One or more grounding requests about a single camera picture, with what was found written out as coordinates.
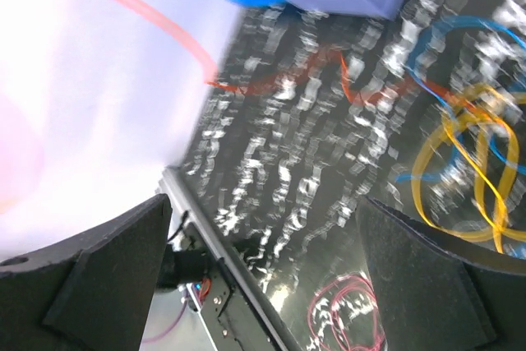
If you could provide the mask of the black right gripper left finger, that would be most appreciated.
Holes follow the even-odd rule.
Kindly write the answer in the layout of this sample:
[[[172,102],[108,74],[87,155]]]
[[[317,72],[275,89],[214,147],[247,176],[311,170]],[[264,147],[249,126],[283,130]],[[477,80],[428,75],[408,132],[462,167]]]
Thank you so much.
[[[3,350],[138,350],[172,208],[159,194],[1,263]]]

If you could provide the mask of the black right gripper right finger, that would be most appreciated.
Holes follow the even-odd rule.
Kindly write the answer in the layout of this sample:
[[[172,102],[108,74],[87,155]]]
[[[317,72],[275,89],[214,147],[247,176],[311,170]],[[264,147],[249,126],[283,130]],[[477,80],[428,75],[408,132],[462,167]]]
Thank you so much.
[[[390,350],[523,350],[525,262],[376,199],[358,230]]]

